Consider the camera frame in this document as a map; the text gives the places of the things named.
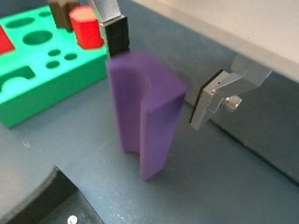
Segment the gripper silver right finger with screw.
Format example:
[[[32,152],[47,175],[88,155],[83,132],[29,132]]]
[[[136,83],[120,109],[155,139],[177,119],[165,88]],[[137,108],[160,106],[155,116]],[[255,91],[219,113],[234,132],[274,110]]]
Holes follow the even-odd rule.
[[[219,70],[200,87],[190,125],[198,130],[219,109],[234,112],[242,103],[239,95],[258,88],[271,73],[270,68],[238,55],[231,72]]]

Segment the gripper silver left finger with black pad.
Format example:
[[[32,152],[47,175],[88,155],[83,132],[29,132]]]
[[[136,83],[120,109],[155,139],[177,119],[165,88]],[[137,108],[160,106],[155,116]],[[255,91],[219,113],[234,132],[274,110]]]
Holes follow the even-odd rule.
[[[121,14],[117,0],[88,0],[96,14],[101,38],[109,56],[129,50],[128,22]]]

